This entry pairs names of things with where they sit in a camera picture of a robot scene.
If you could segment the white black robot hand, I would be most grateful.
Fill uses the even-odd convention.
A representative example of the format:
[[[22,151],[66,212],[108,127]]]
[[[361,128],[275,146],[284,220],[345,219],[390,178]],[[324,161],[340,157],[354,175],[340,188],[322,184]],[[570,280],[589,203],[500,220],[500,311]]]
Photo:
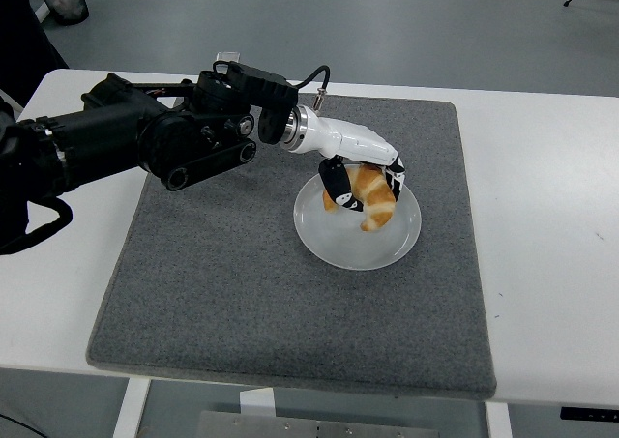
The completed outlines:
[[[367,202],[352,191],[345,159],[377,166],[395,197],[402,190],[405,168],[398,151],[365,126],[320,117],[300,105],[291,112],[280,145],[295,154],[319,152],[324,157],[318,168],[323,186],[329,197],[346,209],[361,211]]]

